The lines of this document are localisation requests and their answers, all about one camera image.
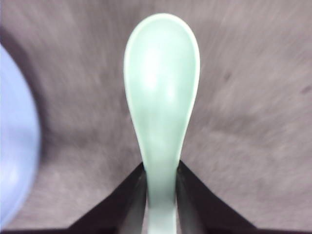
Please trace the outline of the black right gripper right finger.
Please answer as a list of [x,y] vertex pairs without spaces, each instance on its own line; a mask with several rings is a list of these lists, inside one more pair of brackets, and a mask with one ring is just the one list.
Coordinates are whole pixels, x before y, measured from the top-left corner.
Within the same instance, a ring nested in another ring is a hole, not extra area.
[[311,231],[256,227],[216,196],[186,165],[179,162],[176,197],[183,234],[310,234]]

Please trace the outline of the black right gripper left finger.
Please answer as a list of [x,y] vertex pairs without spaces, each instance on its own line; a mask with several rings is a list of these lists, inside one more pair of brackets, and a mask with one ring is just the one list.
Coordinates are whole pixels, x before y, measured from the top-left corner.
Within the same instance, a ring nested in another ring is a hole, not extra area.
[[3,230],[2,234],[139,234],[146,204],[146,173],[140,163],[99,204],[67,228]]

